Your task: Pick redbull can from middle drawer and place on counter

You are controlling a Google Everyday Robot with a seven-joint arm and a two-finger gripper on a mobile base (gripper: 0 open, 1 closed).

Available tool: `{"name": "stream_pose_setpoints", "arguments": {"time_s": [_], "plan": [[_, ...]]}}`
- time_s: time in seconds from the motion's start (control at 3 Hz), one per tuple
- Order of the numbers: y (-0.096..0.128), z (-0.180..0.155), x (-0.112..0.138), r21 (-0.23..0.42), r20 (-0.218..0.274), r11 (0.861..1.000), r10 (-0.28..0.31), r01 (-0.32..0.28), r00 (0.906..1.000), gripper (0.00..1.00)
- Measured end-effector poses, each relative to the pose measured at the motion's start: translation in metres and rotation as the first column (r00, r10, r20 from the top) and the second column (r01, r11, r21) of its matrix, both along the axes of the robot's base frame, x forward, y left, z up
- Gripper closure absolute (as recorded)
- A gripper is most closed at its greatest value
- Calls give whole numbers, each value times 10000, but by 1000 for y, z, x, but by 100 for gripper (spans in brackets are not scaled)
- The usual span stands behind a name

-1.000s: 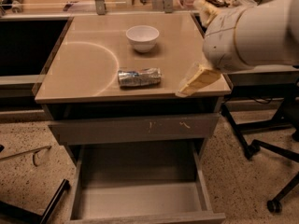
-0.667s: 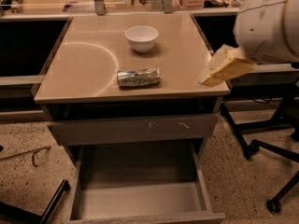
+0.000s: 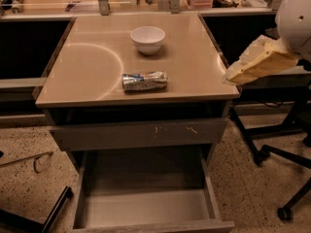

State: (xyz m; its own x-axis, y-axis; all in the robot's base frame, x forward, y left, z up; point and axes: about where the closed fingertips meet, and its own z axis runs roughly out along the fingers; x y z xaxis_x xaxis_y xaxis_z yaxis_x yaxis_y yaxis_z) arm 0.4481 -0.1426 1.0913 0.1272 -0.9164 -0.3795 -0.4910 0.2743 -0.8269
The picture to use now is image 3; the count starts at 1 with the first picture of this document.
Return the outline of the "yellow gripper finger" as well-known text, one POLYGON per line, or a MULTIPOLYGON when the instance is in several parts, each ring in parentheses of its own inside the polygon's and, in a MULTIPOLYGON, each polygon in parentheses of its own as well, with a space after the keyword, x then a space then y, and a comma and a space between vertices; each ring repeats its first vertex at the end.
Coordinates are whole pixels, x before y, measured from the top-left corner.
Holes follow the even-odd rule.
POLYGON ((239 61, 242 65, 250 63, 269 48, 273 48, 279 52, 286 51, 286 46, 281 39, 274 40, 270 37, 260 35, 241 53, 239 61))
POLYGON ((250 83, 288 70, 297 62, 298 58, 287 49, 279 52, 269 48, 250 63, 242 65, 239 59, 232 63, 223 76, 223 82, 232 85, 250 83))

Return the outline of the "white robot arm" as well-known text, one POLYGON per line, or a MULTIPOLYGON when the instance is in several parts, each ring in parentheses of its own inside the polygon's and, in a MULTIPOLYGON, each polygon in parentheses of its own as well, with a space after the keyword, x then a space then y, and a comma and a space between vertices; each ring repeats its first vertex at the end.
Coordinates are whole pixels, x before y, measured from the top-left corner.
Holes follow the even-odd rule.
POLYGON ((311 62, 311 0, 282 0, 275 17, 278 39, 257 37, 232 63, 222 81, 237 85, 311 62))

